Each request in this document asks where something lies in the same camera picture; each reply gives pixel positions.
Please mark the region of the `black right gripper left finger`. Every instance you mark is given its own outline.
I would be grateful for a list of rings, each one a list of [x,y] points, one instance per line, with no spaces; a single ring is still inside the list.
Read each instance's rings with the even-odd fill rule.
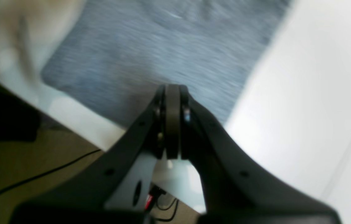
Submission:
[[[145,210],[158,159],[165,86],[124,135],[85,170],[16,207],[12,224],[154,224]]]

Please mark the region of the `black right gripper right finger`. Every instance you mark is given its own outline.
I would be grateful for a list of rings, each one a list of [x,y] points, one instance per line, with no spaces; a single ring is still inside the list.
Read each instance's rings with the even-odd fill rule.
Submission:
[[[215,116],[180,86],[183,159],[197,170],[206,213],[198,224],[340,224],[330,206],[296,190],[249,157]]]

